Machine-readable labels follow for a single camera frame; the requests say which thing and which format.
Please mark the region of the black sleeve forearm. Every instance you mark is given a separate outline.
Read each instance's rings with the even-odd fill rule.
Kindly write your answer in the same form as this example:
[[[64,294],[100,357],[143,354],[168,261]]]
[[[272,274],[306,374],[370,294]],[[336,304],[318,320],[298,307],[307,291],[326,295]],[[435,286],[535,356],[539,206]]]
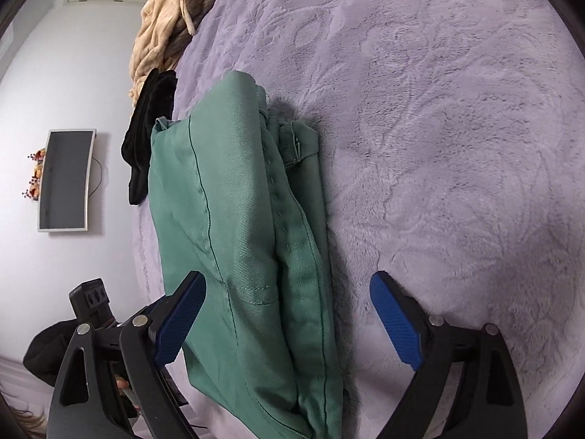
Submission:
[[[60,321],[39,332],[23,359],[24,367],[43,383],[54,387],[71,338],[78,328],[75,319]]]

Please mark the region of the operator left hand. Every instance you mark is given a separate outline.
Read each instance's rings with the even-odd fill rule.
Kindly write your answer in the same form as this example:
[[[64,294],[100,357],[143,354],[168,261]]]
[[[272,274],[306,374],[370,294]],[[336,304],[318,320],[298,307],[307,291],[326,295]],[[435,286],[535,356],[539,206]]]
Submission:
[[[117,389],[120,394],[125,394],[128,390],[130,390],[130,383],[127,379],[124,379],[122,376],[115,376],[115,382]]]

